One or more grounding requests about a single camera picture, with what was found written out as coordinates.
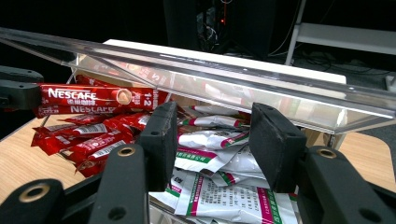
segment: nescafe packet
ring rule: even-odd
[[[45,105],[127,107],[154,110],[165,102],[167,92],[151,88],[103,87],[79,84],[38,83]]]

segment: red coffee sachet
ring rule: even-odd
[[[71,124],[69,126],[64,126],[61,129],[55,131],[51,131],[52,127],[54,126],[38,127],[33,129],[49,136],[61,135],[61,136],[75,136],[82,138],[93,138],[102,135],[103,133],[109,133],[112,131],[109,128],[107,128],[107,126],[105,126],[103,123],[80,125],[80,126],[76,124]]]
[[[87,141],[86,138],[78,138],[75,136],[46,136],[45,134],[35,135],[34,140],[35,144],[49,156],[85,141]]]
[[[90,177],[97,175],[104,171],[106,162],[96,162],[96,163],[76,163],[76,172],[80,172],[85,177]]]
[[[42,105],[112,106],[154,110],[167,92],[151,88],[100,87],[78,84],[38,83]]]
[[[116,142],[108,147],[104,147],[102,149],[100,149],[99,151],[91,154],[88,158],[87,161],[94,161],[94,162],[98,162],[98,161],[105,161],[108,158],[108,155],[110,154],[110,152],[115,148],[115,147],[119,147],[122,145],[127,144],[126,142],[124,142],[123,140],[120,140],[119,142]]]
[[[124,124],[120,120],[124,117],[131,116],[130,114],[120,114],[114,118],[106,119],[103,121],[103,124],[106,125],[108,128],[113,130],[119,130],[122,132],[131,132],[132,129],[127,124]]]
[[[136,128],[139,131],[143,131],[149,122],[149,118],[150,118],[149,113],[136,113],[121,118],[120,122],[125,125]]]
[[[100,105],[41,105],[33,110],[38,119],[59,114],[121,114],[128,111],[131,109]]]
[[[73,130],[78,128],[76,124],[58,124],[52,126],[34,127],[33,130],[50,136],[62,135],[64,130]]]
[[[109,114],[82,114],[67,119],[58,119],[59,121],[84,125],[102,123],[105,119],[112,118]]]
[[[115,143],[123,141],[126,144],[131,143],[133,135],[131,133],[120,132],[119,130],[111,133],[104,133],[98,137],[94,137],[83,143],[70,147],[70,151],[78,152],[84,155],[91,155],[102,148],[111,146]]]
[[[83,155],[81,153],[78,152],[73,152],[70,151],[68,149],[65,150],[61,150],[59,152],[59,154],[64,157],[65,159],[67,159],[68,161],[73,162],[74,164],[78,163],[82,163],[83,161],[87,160],[88,156],[87,155]]]

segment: screw hole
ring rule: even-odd
[[[108,213],[108,218],[110,220],[116,221],[122,219],[123,217],[125,217],[125,215],[126,211],[123,207],[115,207],[112,208]]]
[[[359,210],[359,213],[361,213],[361,215],[364,218],[366,218],[366,219],[368,219],[368,220],[370,220],[372,222],[375,222],[375,223],[381,222],[381,217],[379,215],[377,215],[375,212],[373,212],[372,210],[370,210],[370,209],[361,208]]]
[[[122,149],[119,150],[118,154],[119,156],[122,157],[127,157],[127,156],[131,156],[132,154],[134,154],[135,149],[132,147],[124,147]]]
[[[22,203],[31,203],[41,199],[50,191],[50,186],[47,184],[37,184],[26,189],[19,197]]]
[[[318,149],[318,150],[317,150],[317,153],[318,153],[320,156],[326,157],[326,158],[328,158],[328,159],[334,159],[334,158],[337,157],[337,155],[336,155],[334,152],[330,151],[330,150],[327,149],[327,148]]]
[[[43,189],[32,189],[29,192],[27,192],[27,196],[33,197],[40,194],[41,192],[43,192]]]

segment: dark background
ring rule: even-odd
[[[248,1],[254,4],[259,0]],[[291,36],[287,34],[292,25],[297,3],[298,1],[293,0],[276,1],[274,29],[268,31],[271,33],[268,52],[278,49],[283,42],[284,45],[277,52],[287,50]],[[2,1],[1,8],[1,27],[93,42],[104,42],[110,38],[163,46],[167,46],[169,42],[163,0],[28,2],[6,0]],[[396,31],[395,11],[395,1],[308,0],[303,21]],[[325,50],[340,61],[358,59],[372,67],[396,70],[394,56],[307,44],[300,49]],[[45,61],[3,44],[0,44],[0,52],[1,65],[37,71],[44,76],[46,82],[65,83],[71,74],[68,67]],[[0,139],[33,117],[31,111],[2,112]]]

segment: wooden table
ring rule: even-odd
[[[51,116],[47,125],[58,124],[57,119],[68,116]],[[75,174],[74,166],[63,158],[47,156],[38,147],[30,147],[33,127],[40,126],[42,119],[33,119],[0,142],[0,202],[21,185],[40,178],[55,178],[64,188],[84,179]],[[361,133],[349,133],[341,145],[361,175],[368,181],[396,192],[396,184],[389,147],[383,141]]]

